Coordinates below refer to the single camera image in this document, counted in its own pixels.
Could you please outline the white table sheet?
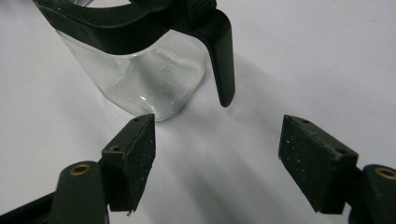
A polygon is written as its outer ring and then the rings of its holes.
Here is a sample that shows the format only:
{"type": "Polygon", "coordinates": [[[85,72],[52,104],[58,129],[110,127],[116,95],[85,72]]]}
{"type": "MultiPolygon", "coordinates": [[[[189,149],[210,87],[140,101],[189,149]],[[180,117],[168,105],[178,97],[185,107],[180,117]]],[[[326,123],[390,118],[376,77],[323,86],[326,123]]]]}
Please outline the white table sheet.
{"type": "MultiPolygon", "coordinates": [[[[156,126],[137,210],[111,224],[347,224],[315,212],[278,152],[282,119],[313,121],[359,166],[396,169],[396,0],[218,0],[233,27],[235,96],[212,75],[156,126]]],[[[129,121],[33,0],[0,0],[0,215],[99,159],[129,121]]]]}

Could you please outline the glass pitcher with black handle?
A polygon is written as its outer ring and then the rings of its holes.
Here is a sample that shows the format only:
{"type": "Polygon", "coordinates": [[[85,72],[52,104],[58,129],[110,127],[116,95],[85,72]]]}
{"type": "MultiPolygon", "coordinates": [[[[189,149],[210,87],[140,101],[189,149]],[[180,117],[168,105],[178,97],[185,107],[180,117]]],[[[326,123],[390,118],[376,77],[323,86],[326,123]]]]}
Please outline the glass pitcher with black handle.
{"type": "Polygon", "coordinates": [[[140,116],[170,119],[211,70],[234,97],[232,26],[216,0],[33,0],[99,91],[140,116]]]}

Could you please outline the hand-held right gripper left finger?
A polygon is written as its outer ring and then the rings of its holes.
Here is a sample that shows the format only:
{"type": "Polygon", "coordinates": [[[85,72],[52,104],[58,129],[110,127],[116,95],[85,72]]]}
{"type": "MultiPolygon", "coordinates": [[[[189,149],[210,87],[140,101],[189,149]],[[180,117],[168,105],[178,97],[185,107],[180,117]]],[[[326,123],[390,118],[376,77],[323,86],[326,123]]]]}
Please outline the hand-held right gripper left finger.
{"type": "Polygon", "coordinates": [[[154,115],[131,119],[102,150],[101,168],[111,211],[136,210],[154,159],[154,115]]]}

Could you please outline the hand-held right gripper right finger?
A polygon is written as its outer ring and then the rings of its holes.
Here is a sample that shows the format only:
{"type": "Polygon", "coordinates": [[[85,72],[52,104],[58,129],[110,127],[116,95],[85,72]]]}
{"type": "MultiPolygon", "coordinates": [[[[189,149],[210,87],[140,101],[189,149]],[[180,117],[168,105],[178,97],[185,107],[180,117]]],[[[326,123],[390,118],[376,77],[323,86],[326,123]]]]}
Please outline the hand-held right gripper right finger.
{"type": "Polygon", "coordinates": [[[316,212],[340,214],[358,153],[313,122],[283,118],[278,157],[316,212]]]}

